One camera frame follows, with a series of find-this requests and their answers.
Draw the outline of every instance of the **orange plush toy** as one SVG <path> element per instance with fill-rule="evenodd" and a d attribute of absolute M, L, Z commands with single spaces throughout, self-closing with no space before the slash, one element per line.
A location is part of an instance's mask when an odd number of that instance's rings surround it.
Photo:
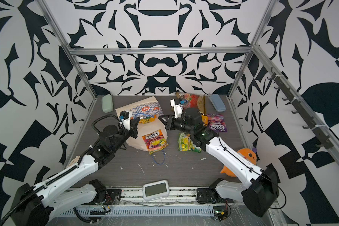
<path fill-rule="evenodd" d="M 237 152 L 240 155 L 244 156 L 245 159 L 252 162 L 252 164 L 256 165 L 257 163 L 256 154 L 251 149 L 243 148 L 243 149 L 238 150 Z M 220 173 L 221 174 L 225 173 L 227 176 L 230 176 L 230 177 L 236 177 L 236 175 L 231 170 L 229 170 L 226 166 L 223 166 L 223 169 L 221 170 Z"/>

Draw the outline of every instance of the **plastic sheet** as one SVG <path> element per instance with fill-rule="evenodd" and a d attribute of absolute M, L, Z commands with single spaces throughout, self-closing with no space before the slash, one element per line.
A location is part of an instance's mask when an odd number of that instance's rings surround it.
<path fill-rule="evenodd" d="M 128 209 L 128 207 L 137 206 L 143 207 L 143 205 L 134 205 L 133 203 L 126 202 L 127 206 L 114 205 L 111 207 L 112 211 Z M 159 205 L 156 208 L 160 209 L 163 206 L 168 205 Z M 172 204 L 170 206 L 180 206 L 180 204 Z M 64 226 L 64 225 L 76 225 L 76 226 L 88 226 L 90 224 L 80 221 L 77 217 L 57 217 L 51 220 L 48 226 Z M 274 225 L 271 214 L 267 212 L 262 218 L 255 216 L 251 213 L 246 206 L 243 204 L 232 204 L 231 205 L 231 215 L 228 216 L 223 221 L 214 220 L 212 217 L 209 217 L 208 214 L 198 214 L 198 215 L 182 215 L 182 216 L 107 216 L 102 217 L 99 222 L 93 223 L 93 225 L 98 226 L 160 226 L 160 225 L 182 225 L 182 226 L 267 226 Z"/>

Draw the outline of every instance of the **white digital clock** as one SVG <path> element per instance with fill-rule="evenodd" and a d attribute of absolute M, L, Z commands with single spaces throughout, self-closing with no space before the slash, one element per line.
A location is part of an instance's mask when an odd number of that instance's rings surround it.
<path fill-rule="evenodd" d="M 170 194 L 170 188 L 168 187 L 168 182 L 166 180 L 145 184 L 143 185 L 142 190 L 143 199 L 146 202 L 154 199 L 164 198 Z"/>

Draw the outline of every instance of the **red logo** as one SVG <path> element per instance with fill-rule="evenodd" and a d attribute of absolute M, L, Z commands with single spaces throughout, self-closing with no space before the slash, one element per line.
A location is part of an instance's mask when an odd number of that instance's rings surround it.
<path fill-rule="evenodd" d="M 142 107 L 141 110 L 142 110 L 142 111 L 148 111 L 148 110 L 149 110 L 149 106 Z"/>

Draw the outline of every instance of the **purple candy bag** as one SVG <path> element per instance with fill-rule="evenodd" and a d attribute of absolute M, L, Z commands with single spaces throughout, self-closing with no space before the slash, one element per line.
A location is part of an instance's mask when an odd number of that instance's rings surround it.
<path fill-rule="evenodd" d="M 208 114 L 208 126 L 215 132 L 227 132 L 223 115 Z"/>

